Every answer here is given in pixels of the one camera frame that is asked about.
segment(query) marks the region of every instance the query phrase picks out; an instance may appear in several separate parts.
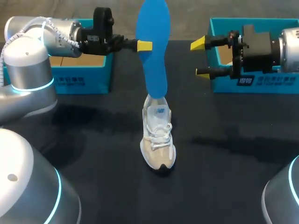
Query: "shoe sole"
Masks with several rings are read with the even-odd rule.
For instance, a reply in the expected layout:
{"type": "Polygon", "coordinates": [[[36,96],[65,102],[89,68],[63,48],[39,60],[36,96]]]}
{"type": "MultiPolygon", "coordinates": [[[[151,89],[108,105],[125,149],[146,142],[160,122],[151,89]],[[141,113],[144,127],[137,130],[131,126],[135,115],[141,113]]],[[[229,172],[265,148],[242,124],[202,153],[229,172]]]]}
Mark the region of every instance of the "shoe sole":
{"type": "MultiPolygon", "coordinates": [[[[177,151],[176,151],[176,147],[174,145],[172,145],[173,147],[173,156],[174,156],[174,160],[173,160],[173,163],[171,165],[171,167],[169,167],[169,169],[171,169],[176,161],[176,158],[177,158],[177,151]]],[[[150,163],[148,162],[146,156],[145,156],[145,153],[144,153],[144,147],[143,147],[143,139],[141,140],[140,142],[140,150],[141,150],[141,153],[142,153],[142,156],[144,158],[144,160],[146,161],[146,163],[148,164],[149,167],[151,167],[153,170],[158,170],[158,169],[155,169],[153,168],[150,163]]]]}

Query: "blue insole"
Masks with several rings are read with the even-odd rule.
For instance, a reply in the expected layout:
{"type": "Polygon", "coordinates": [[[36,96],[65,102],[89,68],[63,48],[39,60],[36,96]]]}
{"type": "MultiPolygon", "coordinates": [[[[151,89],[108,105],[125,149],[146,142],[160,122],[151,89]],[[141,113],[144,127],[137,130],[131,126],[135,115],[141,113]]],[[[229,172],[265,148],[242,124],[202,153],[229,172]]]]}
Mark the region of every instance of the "blue insole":
{"type": "Polygon", "coordinates": [[[171,32],[171,19],[164,0],[145,0],[140,9],[136,39],[153,42],[152,52],[140,52],[146,88],[155,99],[167,93],[164,55],[171,32]]]}

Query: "white cable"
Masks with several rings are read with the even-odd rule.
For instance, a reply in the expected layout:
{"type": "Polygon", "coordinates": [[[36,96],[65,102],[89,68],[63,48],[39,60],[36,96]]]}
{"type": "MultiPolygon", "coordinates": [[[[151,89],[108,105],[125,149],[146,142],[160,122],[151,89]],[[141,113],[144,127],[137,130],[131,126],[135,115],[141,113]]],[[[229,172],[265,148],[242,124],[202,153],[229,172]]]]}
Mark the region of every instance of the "white cable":
{"type": "Polygon", "coordinates": [[[19,31],[19,33],[13,35],[12,37],[9,38],[9,40],[5,43],[2,51],[1,51],[1,55],[0,55],[0,87],[4,86],[4,49],[11,44],[13,41],[15,41],[16,39],[18,39],[19,37],[23,36],[25,34],[25,32],[32,26],[32,24],[34,24],[35,22],[38,22],[40,20],[46,21],[46,23],[54,30],[54,32],[56,33],[56,35],[58,36],[58,38],[64,40],[65,42],[67,42],[68,44],[70,44],[73,47],[79,48],[79,43],[76,41],[72,41],[69,38],[67,38],[66,36],[64,36],[58,29],[57,27],[55,27],[55,25],[52,23],[52,21],[50,20],[50,18],[46,18],[43,16],[39,16],[36,17],[34,19],[32,19],[31,21],[29,21],[24,27],[23,29],[21,29],[19,31]]]}

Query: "shoelace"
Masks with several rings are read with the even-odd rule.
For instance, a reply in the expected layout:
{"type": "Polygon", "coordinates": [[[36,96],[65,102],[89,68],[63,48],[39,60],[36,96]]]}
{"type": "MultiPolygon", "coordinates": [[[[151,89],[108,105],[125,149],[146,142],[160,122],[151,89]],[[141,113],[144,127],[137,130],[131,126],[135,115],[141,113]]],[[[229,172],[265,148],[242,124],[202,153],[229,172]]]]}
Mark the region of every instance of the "shoelace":
{"type": "Polygon", "coordinates": [[[150,133],[149,140],[151,142],[150,145],[152,147],[152,150],[156,150],[158,148],[170,145],[170,139],[171,139],[170,133],[171,133],[171,129],[172,129],[171,123],[168,123],[166,128],[165,127],[157,127],[157,128],[155,128],[154,131],[152,131],[148,125],[146,125],[146,127],[150,133]],[[159,133],[157,133],[158,130],[163,130],[163,131],[165,131],[165,133],[159,134],[159,133]]]}

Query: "sneaker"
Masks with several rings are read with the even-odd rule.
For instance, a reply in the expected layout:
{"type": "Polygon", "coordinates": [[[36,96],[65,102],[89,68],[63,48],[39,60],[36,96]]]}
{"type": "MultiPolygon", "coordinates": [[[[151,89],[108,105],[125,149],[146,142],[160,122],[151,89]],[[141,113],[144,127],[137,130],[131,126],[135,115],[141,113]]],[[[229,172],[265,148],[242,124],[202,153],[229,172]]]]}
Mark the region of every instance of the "sneaker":
{"type": "Polygon", "coordinates": [[[147,164],[154,170],[169,171],[176,159],[172,143],[171,110],[165,98],[148,95],[143,110],[143,139],[140,149],[147,164]]]}

